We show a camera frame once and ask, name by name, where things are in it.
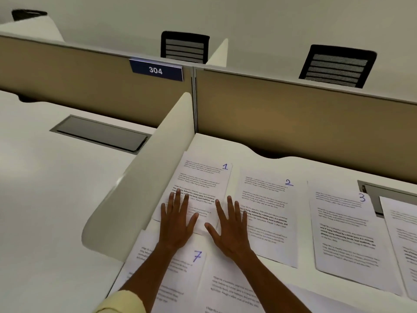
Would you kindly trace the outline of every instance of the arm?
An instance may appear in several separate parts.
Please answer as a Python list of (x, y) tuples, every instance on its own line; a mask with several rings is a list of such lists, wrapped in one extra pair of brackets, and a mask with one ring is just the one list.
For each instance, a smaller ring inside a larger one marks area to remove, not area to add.
[(180, 209), (180, 189), (177, 189), (175, 199), (172, 192), (169, 196), (168, 208), (161, 205), (161, 229), (159, 242), (148, 259), (138, 268), (120, 290), (129, 290), (142, 300), (147, 313), (154, 305), (156, 295), (171, 259), (178, 249), (183, 247), (191, 237), (198, 213), (195, 213), (186, 225), (188, 194), (185, 195)]
[(227, 197), (229, 219), (226, 218), (220, 202), (216, 200), (217, 214), (222, 227), (220, 236), (213, 226), (206, 223), (206, 229), (214, 243), (242, 270), (266, 313), (297, 312), (310, 313), (310, 310), (266, 268), (251, 250), (248, 240), (248, 215), (241, 218), (239, 203)]

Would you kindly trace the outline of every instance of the white divider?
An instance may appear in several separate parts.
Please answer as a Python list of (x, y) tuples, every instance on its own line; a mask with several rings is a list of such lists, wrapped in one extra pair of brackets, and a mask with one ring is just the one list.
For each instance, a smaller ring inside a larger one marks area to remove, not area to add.
[(193, 137), (192, 99), (184, 93), (88, 219), (83, 245), (125, 261)]
[(229, 45), (229, 40), (226, 38), (220, 44), (220, 46), (216, 49), (216, 51), (211, 55), (206, 65), (226, 67), (228, 45)]
[(64, 41), (55, 22), (49, 16), (39, 16), (32, 19), (1, 24), (0, 32), (43, 38), (45, 40)]

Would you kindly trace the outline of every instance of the printed document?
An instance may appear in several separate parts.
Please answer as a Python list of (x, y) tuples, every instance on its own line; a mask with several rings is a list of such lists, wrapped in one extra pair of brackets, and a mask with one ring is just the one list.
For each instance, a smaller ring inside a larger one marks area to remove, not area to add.
[(204, 223), (209, 222), (214, 227), (217, 225), (218, 216), (214, 201), (224, 199), (231, 171), (231, 163), (214, 162), (185, 152), (152, 218), (161, 221), (161, 204), (168, 205), (169, 194), (180, 188), (181, 202), (185, 194), (189, 195), (187, 222), (198, 212), (199, 218), (194, 232), (206, 233)]
[(233, 198), (239, 202), (241, 212), (248, 214), (252, 250), (295, 268), (298, 266), (296, 191), (297, 183), (285, 176), (242, 170)]
[(309, 201), (316, 268), (400, 295), (370, 197), (309, 185)]
[[(363, 313), (345, 303), (287, 285), (312, 313)], [(211, 255), (201, 275), (195, 313), (262, 313), (258, 297), (242, 271), (228, 258)]]
[(405, 290), (417, 300), (417, 205), (379, 197)]
[[(158, 240), (159, 233), (141, 231), (110, 294), (119, 290), (143, 264), (153, 252)], [(190, 303), (193, 303), (195, 298), (195, 290), (199, 286), (205, 259), (206, 252), (198, 248), (191, 237), (189, 242), (174, 255), (159, 287), (152, 308), (153, 313), (188, 312)]]

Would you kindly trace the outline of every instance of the number 304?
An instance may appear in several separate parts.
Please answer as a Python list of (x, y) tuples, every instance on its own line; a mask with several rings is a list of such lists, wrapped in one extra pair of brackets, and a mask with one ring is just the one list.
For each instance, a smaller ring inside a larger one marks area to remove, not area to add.
[(160, 74), (162, 74), (162, 70), (159, 68), (152, 68), (152, 67), (149, 67), (149, 71), (151, 72), (151, 73), (160, 73)]

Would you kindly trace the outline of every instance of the finger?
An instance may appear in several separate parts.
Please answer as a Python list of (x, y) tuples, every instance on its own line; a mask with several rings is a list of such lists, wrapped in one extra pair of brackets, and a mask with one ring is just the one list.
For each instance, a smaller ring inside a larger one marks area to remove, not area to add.
[(217, 215), (220, 220), (220, 225), (223, 226), (223, 224), (227, 221), (226, 215), (224, 214), (224, 211), (222, 209), (222, 206), (220, 205), (220, 201), (216, 199), (216, 210)]
[(161, 204), (161, 221), (164, 219), (165, 216), (166, 216), (165, 203), (162, 203)]
[(240, 216), (240, 206), (239, 202), (235, 201), (235, 215), (236, 215), (236, 221), (238, 224), (242, 223), (242, 217)]
[(214, 243), (218, 247), (219, 244), (220, 244), (220, 235), (218, 234), (218, 232), (216, 232), (216, 230), (214, 229), (214, 227), (210, 223), (206, 223), (206, 224), (204, 224), (204, 226), (206, 227), (208, 233), (210, 234)]
[(236, 221), (236, 215), (234, 212), (234, 207), (233, 207), (233, 201), (232, 201), (232, 197), (229, 195), (227, 197), (227, 210), (229, 212), (229, 221)]
[(246, 235), (248, 235), (248, 214), (246, 211), (243, 211), (242, 225), (243, 230), (245, 231)]
[(190, 221), (188, 222), (188, 225), (187, 225), (188, 238), (190, 238), (191, 235), (193, 234), (194, 226), (195, 226), (195, 223), (197, 222), (197, 219), (198, 218), (199, 218), (199, 214), (198, 213), (194, 213), (194, 215), (191, 216)]
[(180, 201), (181, 201), (181, 190), (178, 188), (175, 193), (174, 207), (172, 209), (173, 213), (178, 213), (180, 211)]
[(180, 215), (183, 216), (183, 217), (186, 217), (187, 216), (188, 199), (189, 199), (189, 195), (186, 194), (184, 196), (184, 201), (183, 201), (183, 204), (181, 205), (181, 210), (180, 210)]
[(166, 213), (167, 215), (170, 215), (172, 212), (172, 207), (174, 206), (174, 193), (171, 192), (169, 194), (169, 199), (168, 199), (168, 207), (166, 209)]

